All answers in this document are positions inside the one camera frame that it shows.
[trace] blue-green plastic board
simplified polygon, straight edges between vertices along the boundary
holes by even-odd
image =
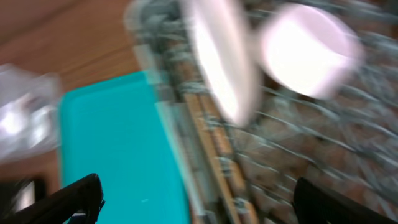
[[[98,223],[189,223],[187,195],[156,110],[138,72],[67,93],[60,107],[63,186],[97,173]]]

